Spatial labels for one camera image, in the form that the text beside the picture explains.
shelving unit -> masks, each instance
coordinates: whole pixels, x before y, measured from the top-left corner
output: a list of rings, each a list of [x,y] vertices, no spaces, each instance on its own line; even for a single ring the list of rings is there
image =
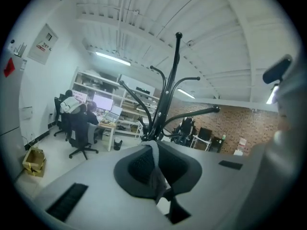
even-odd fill
[[[95,81],[96,85],[98,83],[100,88],[97,86],[91,86],[92,81]],[[114,103],[117,106],[123,108],[121,117],[124,120],[121,119],[119,122],[120,123],[119,125],[125,127],[126,130],[116,129],[115,132],[135,136],[137,132],[137,128],[135,129],[135,132],[133,132],[131,131],[131,127],[138,126],[137,118],[139,116],[147,118],[145,110],[143,110],[141,106],[136,107],[136,104],[138,104],[138,102],[132,99],[131,95],[128,94],[126,90],[122,86],[120,86],[119,83],[115,81],[112,81],[106,78],[102,78],[102,77],[93,75],[88,72],[78,71],[76,79],[72,85],[73,85],[71,87],[72,89],[80,91],[80,92],[85,92],[89,96],[94,96],[95,92],[101,93],[104,97],[113,99]],[[114,87],[116,89],[123,90],[123,94],[115,94]],[[148,108],[150,114],[153,117],[154,112],[156,110],[156,105],[159,101],[159,98],[143,93],[139,90],[132,90],[132,91],[140,99],[142,99],[145,106]]]

ceiling light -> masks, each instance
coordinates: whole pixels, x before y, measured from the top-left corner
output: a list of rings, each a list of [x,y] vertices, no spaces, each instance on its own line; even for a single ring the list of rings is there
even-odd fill
[[[276,91],[278,90],[278,88],[279,88],[278,85],[275,85],[275,86],[274,86],[274,88],[273,88],[273,90],[272,90],[272,93],[271,93],[271,95],[270,95],[270,97],[269,97],[269,99],[268,99],[268,101],[267,101],[267,104],[275,103],[275,101],[273,101],[273,98],[274,98],[275,93],[276,93]]]
[[[194,96],[192,96],[192,95],[188,94],[187,92],[185,92],[185,91],[183,91],[183,90],[181,90],[181,89],[177,89],[177,90],[178,90],[178,91],[180,91],[181,93],[186,94],[188,97],[191,97],[191,98],[195,99],[195,97],[194,97]]]
[[[97,54],[98,56],[102,56],[102,57],[105,57],[105,58],[108,58],[108,59],[117,61],[117,62],[122,63],[122,64],[125,64],[125,65],[127,65],[127,66],[131,66],[130,62],[128,62],[128,61],[124,61],[124,60],[122,60],[122,59],[118,59],[118,58],[115,58],[115,57],[113,57],[113,56],[108,56],[108,55],[105,55],[105,54],[102,54],[102,53],[99,53],[99,52],[96,52],[96,54]]]

floor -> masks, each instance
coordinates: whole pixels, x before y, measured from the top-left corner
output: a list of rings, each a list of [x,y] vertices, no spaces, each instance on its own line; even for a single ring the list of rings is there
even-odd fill
[[[47,162],[44,176],[35,177],[28,175],[24,171],[15,182],[16,188],[30,199],[34,199],[49,183],[85,161],[85,157],[82,153],[74,155],[72,159],[69,158],[69,154],[74,152],[75,148],[73,148],[69,142],[65,141],[63,133],[54,137],[53,134],[57,131],[58,128],[56,126],[51,128],[50,135],[35,144],[36,147],[43,150],[45,153]],[[107,147],[109,137],[107,136],[107,133],[105,133],[102,140],[98,139],[97,143],[92,145],[92,148],[97,149],[99,153],[86,153],[89,160],[96,158],[97,156],[104,156],[108,152]],[[120,148],[121,150],[137,146],[141,142],[140,139],[134,138],[134,136],[119,133],[115,133],[113,137],[123,140]],[[164,137],[162,140],[169,141],[169,138]],[[158,208],[163,214],[167,214],[169,211],[169,202],[162,198],[158,204]]]

white ceiling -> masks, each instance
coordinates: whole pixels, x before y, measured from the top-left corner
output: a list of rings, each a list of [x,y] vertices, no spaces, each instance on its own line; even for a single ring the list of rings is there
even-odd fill
[[[265,103],[272,86],[262,74],[299,42],[273,0],[76,0],[88,51],[117,51],[132,66],[92,54],[92,64],[161,87],[151,65],[169,75],[175,33],[183,38],[176,79],[200,76],[181,88],[198,98]],[[190,100],[183,94],[178,97]]]

storage box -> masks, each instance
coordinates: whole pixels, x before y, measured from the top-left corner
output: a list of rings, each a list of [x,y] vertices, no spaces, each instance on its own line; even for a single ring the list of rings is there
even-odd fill
[[[33,176],[43,177],[46,165],[46,158],[43,150],[31,147],[27,152],[23,166],[26,172]]]

